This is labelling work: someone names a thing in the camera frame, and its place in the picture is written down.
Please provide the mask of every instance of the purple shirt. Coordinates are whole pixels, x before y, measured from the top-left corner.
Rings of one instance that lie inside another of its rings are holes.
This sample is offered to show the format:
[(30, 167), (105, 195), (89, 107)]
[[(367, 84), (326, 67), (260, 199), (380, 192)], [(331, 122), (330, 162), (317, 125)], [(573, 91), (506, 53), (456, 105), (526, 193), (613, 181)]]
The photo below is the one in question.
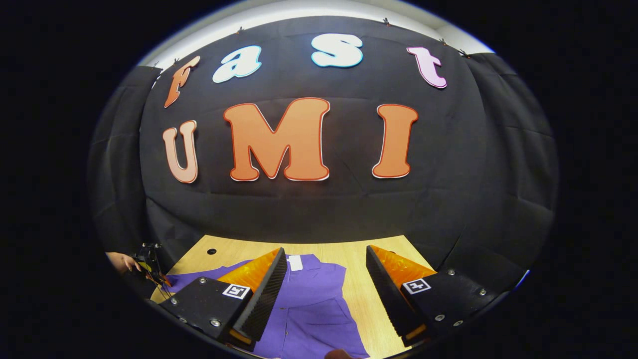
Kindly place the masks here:
[[(266, 358), (323, 359), (333, 349), (344, 349), (354, 358), (368, 358), (341, 292), (346, 268), (321, 263), (313, 254), (300, 258), (301, 270), (292, 271), (287, 263), (275, 306), (253, 353)], [(176, 293), (199, 277), (218, 279), (248, 262), (167, 277), (172, 284), (175, 281), (171, 291)]]

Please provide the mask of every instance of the shirt pocket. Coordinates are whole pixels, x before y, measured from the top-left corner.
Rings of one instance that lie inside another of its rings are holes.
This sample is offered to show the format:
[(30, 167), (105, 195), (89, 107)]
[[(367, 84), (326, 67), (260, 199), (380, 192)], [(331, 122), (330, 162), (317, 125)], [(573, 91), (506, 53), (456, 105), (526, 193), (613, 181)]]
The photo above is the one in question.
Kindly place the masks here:
[(307, 325), (343, 325), (352, 322), (335, 298), (320, 303), (290, 308), (288, 316)]

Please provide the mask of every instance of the black border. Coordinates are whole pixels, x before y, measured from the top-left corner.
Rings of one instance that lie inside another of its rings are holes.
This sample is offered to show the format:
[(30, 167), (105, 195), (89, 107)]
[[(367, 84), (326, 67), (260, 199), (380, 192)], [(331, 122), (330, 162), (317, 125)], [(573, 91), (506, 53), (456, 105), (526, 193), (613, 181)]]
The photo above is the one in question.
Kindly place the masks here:
[[(9, 11), (12, 357), (224, 357), (157, 316), (110, 270), (90, 225), (84, 164), (93, 125), (128, 70), (229, 3), (53, 2)], [(524, 285), (427, 355), (628, 357), (632, 301), (622, 290), (631, 286), (616, 284), (629, 283), (635, 240), (625, 219), (635, 213), (627, 175), (637, 116), (623, 89), (635, 62), (635, 9), (589, 1), (428, 1), (427, 9), (484, 40), (528, 83), (548, 113), (561, 165), (556, 223)]]

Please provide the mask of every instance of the finger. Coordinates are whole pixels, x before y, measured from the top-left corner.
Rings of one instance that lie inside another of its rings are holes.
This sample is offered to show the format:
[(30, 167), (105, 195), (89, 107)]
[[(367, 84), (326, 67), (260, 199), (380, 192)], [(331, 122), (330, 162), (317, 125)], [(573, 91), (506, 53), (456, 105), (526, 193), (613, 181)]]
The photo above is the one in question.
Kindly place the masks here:
[(345, 350), (343, 349), (335, 349), (333, 351), (329, 351), (324, 359), (353, 359)]

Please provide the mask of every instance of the table surface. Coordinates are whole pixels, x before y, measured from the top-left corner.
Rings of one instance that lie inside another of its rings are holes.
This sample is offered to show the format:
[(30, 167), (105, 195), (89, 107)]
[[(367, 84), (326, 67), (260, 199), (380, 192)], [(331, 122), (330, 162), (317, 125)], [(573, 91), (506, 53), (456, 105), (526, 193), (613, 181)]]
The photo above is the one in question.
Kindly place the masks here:
[[(274, 249), (283, 247), (288, 255), (314, 254), (323, 263), (334, 263), (346, 268), (343, 298), (350, 314), (357, 322), (361, 341), (372, 359), (396, 355), (408, 348), (403, 346), (376, 292), (366, 268), (366, 247), (376, 245), (390, 250), (413, 262), (432, 268), (417, 252), (405, 236), (381, 238), (369, 241), (344, 243), (266, 243), (231, 240), (204, 236), (167, 273), (169, 275), (195, 273), (232, 266), (238, 262), (255, 259)], [(217, 250), (213, 255), (207, 253)], [(161, 303), (165, 299), (155, 289), (151, 300)]]

